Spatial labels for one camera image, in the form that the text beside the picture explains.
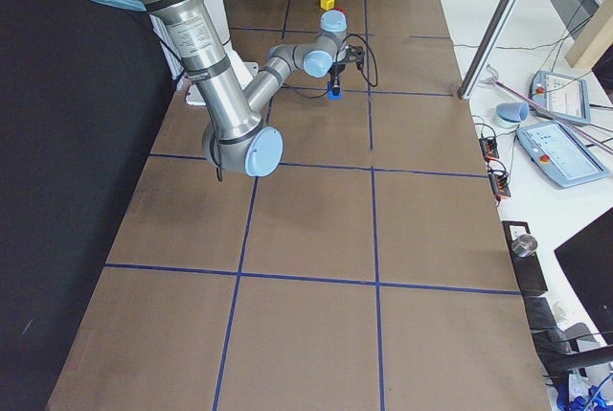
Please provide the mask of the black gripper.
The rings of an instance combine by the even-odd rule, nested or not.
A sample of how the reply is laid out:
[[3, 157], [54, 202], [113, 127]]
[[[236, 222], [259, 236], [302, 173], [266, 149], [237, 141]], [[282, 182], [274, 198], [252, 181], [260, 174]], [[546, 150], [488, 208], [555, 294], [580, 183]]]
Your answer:
[[334, 89], [334, 77], [335, 77], [335, 95], [341, 95], [342, 93], [342, 85], [340, 75], [345, 70], [346, 66], [343, 61], [334, 62], [329, 68], [329, 81], [328, 81], [328, 90], [333, 91]]

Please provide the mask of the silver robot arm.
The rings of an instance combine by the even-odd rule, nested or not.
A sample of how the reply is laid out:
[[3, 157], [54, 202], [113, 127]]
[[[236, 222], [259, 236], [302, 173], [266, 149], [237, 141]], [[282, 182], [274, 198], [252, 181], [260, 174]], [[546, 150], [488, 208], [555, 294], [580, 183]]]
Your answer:
[[337, 10], [326, 11], [313, 42], [272, 48], [266, 65], [242, 86], [205, 0], [91, 1], [145, 11], [162, 20], [188, 78], [208, 109], [211, 122], [203, 134], [202, 147], [218, 171], [263, 177], [275, 170], [284, 141], [278, 129], [265, 125], [261, 110], [293, 72], [323, 78], [346, 56], [346, 16]]

